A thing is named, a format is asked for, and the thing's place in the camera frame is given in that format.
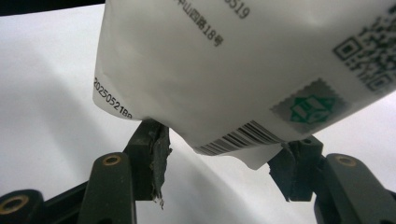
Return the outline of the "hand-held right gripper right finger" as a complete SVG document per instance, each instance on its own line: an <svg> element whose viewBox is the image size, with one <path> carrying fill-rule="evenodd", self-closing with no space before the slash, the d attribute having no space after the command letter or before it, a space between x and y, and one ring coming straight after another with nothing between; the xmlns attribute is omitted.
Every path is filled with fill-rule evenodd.
<svg viewBox="0 0 396 224"><path fill-rule="evenodd" d="M396 192L360 160L322 154L315 137L288 142L268 161L270 176L288 202L314 201L318 224L396 224Z"/></svg>

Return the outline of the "white table mat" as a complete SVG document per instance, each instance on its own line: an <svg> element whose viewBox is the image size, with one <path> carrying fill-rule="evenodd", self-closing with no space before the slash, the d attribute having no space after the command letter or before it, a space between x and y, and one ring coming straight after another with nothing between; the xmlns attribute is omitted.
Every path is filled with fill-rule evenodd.
<svg viewBox="0 0 396 224"><path fill-rule="evenodd" d="M5 16L6 5L0 0L0 195L53 197L84 182L97 157L122 150L140 120L93 100L105 4L18 16ZM396 91L313 134L396 191ZM315 224L312 204L287 202L267 162L202 155L170 136L163 198L137 206L138 224Z"/></svg>

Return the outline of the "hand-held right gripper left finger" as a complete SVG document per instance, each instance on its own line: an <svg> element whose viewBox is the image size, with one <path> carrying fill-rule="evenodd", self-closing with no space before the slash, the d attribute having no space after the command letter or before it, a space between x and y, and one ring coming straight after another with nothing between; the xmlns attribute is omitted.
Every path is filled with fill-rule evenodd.
<svg viewBox="0 0 396 224"><path fill-rule="evenodd" d="M78 224L137 224L137 201L161 200L169 128L142 121L122 152L108 153L92 165Z"/></svg>

